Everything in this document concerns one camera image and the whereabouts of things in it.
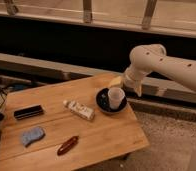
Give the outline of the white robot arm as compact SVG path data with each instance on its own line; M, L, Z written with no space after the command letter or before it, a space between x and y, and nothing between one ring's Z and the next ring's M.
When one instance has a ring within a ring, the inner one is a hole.
M130 52L131 64L122 76L117 76L109 87L126 85L142 95L142 80L151 72L157 72L196 92L196 61L166 55L161 44L140 45Z

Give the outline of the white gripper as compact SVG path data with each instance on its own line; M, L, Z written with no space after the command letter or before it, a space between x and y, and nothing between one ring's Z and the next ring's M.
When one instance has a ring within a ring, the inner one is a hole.
M108 87L122 87L123 82L126 86L134 88L135 93L138 95L138 97L141 97L142 95L142 79L145 77L144 73L137 70L128 67L124 72L124 77L122 79L121 76L118 76L116 78L113 78Z

